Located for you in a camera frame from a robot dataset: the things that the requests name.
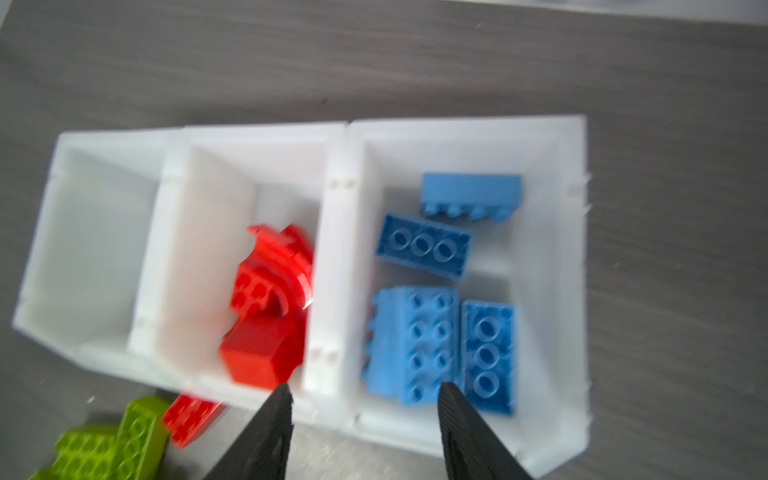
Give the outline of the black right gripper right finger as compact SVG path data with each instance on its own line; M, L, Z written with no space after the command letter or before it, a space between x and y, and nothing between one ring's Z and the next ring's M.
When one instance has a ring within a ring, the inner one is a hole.
M452 382L441 384L438 417L449 479L533 479Z

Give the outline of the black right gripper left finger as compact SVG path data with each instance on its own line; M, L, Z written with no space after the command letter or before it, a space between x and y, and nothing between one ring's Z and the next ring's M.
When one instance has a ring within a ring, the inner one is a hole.
M287 383L266 399L205 480L283 480L294 429Z

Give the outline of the long red lego brick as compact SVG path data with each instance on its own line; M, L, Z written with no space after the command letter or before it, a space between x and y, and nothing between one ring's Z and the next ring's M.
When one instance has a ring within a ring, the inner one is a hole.
M202 436L226 406L189 395L179 395L162 416L171 443L184 449Z

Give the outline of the red square lego brick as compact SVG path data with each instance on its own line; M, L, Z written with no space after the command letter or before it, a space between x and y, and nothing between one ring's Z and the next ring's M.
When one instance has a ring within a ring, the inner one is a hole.
M251 316L228 333L219 355L236 383L274 390L303 364L307 315Z

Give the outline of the green long lego brick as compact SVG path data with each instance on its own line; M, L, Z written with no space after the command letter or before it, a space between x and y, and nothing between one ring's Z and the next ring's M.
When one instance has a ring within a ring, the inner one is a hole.
M147 396L128 404L119 425L112 478L154 479L168 443L163 415L170 402Z

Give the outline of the blue lego brick long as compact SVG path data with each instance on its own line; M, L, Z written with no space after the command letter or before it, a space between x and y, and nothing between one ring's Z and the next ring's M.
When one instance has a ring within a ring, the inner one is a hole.
M461 310L461 389L478 410L515 412L515 307L466 300Z

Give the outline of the red D-shaped lego piece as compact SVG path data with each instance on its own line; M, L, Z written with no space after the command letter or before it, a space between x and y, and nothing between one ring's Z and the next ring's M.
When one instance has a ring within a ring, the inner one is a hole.
M251 253L239 264L230 308L241 318L253 315L285 317L313 301L313 248L294 224L276 231L252 225Z

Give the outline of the blue lego brick underside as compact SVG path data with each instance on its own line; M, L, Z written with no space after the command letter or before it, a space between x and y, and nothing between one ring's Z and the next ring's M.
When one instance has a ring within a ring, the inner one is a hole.
M464 278L473 235L463 228L388 213L383 217L376 256L453 281Z

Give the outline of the blue lego brick studs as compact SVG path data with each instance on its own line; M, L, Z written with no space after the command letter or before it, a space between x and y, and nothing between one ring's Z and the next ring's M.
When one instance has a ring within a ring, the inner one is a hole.
M428 172L422 176L421 210L427 217L505 223L522 204L522 193L518 175Z

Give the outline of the large green lego plate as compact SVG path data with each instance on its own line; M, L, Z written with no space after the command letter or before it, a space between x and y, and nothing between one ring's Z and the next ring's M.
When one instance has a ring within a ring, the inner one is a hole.
M30 480L108 479L114 470L118 426L86 424L57 440L53 464Z

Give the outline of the white right storage bin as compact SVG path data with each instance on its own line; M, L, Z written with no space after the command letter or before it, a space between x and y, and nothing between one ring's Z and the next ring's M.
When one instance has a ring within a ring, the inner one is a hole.
M334 122L315 250L315 300L296 421L440 455L437 411L364 390L371 297L434 277L375 255L388 212L416 215L427 171L512 174L523 201L501 225L474 222L463 297L511 303L516 412L486 422L539 477L583 452L591 412L586 322L586 121L581 116Z

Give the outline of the white storage bin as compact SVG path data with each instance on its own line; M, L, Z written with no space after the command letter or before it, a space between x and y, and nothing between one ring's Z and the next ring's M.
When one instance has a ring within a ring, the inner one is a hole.
M72 363L176 386L131 352L142 264L173 129L65 132L51 160L13 327Z
M341 384L348 326L348 213L357 175L343 122L186 127L173 138L157 194L128 346L157 385L257 409L266 392L235 384L218 355L250 225L296 223L315 239L314 302L294 417L327 420Z
M440 455L437 411L364 390L371 297L434 277L375 255L388 212L416 215L427 171L512 174L523 201L501 225L474 222L463 297L511 303L516 412L486 422L539 477L583 452L591 412L586 322L586 121L581 116L334 122L315 250L315 300L296 421Z

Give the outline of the white left storage bin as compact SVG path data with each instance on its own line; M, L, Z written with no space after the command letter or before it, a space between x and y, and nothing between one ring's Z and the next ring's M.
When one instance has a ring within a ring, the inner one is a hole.
M72 363L176 386L131 352L142 264L173 129L65 132L51 160L13 327Z

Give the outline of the white middle storage bin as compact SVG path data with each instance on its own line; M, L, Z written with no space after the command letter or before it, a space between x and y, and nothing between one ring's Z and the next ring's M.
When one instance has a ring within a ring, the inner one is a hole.
M218 355L250 225L296 223L315 239L314 302L294 417L327 420L341 384L348 326L348 213L357 175L343 122L186 127L173 138L157 194L128 346L157 385L257 409L266 392L235 384Z

